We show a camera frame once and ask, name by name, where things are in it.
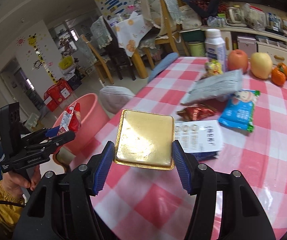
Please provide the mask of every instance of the checkered tablecloth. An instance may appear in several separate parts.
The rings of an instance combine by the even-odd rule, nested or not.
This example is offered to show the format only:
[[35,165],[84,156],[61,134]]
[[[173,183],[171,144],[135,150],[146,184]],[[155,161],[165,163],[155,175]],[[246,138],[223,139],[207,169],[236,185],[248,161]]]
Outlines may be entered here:
[[[180,57],[144,87],[126,109],[172,115],[179,102],[204,72],[206,58]],[[205,163],[215,171],[242,172],[258,196],[279,239],[287,231],[287,82],[283,88],[270,80],[244,75],[243,88],[259,90],[254,132],[222,127],[225,147],[218,159]],[[209,104],[222,112],[226,103]],[[107,141],[116,141],[121,111],[96,135],[95,140],[71,164],[75,168],[101,153]],[[193,205],[181,186],[176,169],[159,171],[112,163],[104,189],[92,197],[94,209],[121,240],[182,240]],[[217,239],[221,221],[222,194],[217,193],[212,239]]]

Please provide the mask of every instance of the red wrapped candy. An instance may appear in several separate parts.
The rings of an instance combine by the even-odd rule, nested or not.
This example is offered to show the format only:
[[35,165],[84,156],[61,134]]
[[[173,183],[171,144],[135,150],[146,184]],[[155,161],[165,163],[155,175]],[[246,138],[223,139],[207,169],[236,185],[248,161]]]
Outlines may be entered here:
[[75,103],[71,106],[68,106],[64,111],[63,118],[61,119],[57,135],[60,135],[67,131],[78,132],[80,126],[81,126],[80,104]]
[[177,115],[186,121],[199,121],[206,117],[214,116],[216,112],[217,110],[213,107],[198,103],[178,111]]

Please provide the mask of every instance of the white bottle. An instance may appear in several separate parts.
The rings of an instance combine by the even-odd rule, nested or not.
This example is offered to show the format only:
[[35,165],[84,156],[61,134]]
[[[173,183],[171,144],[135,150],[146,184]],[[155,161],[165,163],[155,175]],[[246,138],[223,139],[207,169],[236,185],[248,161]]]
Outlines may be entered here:
[[226,43],[221,37],[218,29],[208,29],[205,31],[205,50],[209,59],[216,59],[222,66],[222,71],[226,72]]

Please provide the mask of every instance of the human hand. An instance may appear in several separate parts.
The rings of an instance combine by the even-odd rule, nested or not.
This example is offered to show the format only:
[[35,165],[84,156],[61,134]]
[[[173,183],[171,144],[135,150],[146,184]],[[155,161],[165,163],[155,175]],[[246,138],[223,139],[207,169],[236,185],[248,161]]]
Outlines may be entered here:
[[13,171],[9,171],[2,175],[1,185],[3,189],[11,196],[15,198],[22,198],[23,192],[21,187],[30,188],[32,191],[34,191],[38,182],[41,180],[39,165],[35,166],[34,174],[30,180],[31,182],[26,180],[23,176]]

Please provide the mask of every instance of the gold square package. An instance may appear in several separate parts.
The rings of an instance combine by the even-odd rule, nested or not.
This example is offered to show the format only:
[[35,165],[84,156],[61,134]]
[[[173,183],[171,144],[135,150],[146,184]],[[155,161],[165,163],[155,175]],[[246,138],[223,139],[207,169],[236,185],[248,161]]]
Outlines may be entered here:
[[114,162],[122,165],[172,170],[172,116],[125,109],[120,118]]

